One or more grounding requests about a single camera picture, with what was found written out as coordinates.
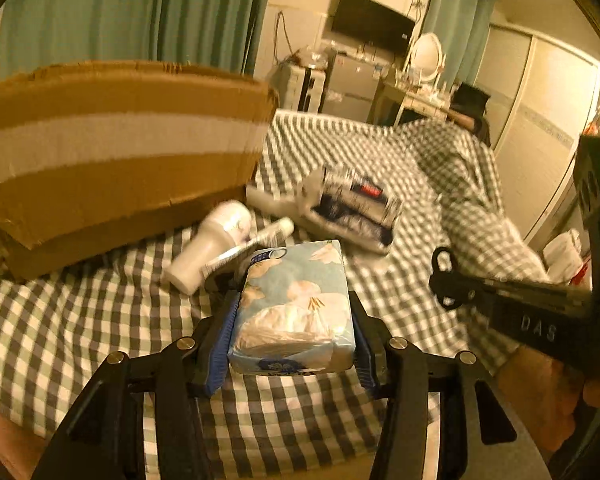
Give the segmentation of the person right hand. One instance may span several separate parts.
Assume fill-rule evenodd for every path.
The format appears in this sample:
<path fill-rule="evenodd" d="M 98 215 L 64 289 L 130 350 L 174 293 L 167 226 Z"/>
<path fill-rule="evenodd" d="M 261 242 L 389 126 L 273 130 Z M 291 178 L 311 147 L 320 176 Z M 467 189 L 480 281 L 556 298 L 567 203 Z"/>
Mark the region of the person right hand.
<path fill-rule="evenodd" d="M 580 400 L 600 408 L 600 380 L 570 373 L 564 363 L 531 348 L 518 348 L 495 380 L 545 456 L 573 435 Z"/>

